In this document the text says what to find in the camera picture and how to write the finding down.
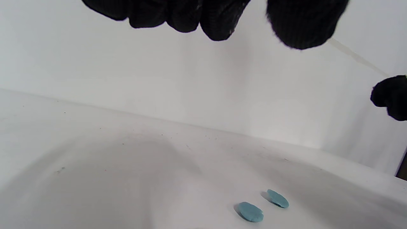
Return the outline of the person's right hand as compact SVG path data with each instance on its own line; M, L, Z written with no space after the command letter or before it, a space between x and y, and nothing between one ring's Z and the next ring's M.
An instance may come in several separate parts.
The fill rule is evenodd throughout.
M372 88L370 100L376 107L385 107L393 119L406 121L407 76L397 75L377 83Z

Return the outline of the person's left hand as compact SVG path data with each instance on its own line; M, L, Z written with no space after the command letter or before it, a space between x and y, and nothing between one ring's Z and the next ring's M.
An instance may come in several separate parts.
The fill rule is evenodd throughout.
M84 0L91 10L131 27L154 28L163 23L178 32L200 26L213 41L227 40L235 31L248 0ZM279 40L305 50L330 39L348 0L268 0L266 17Z

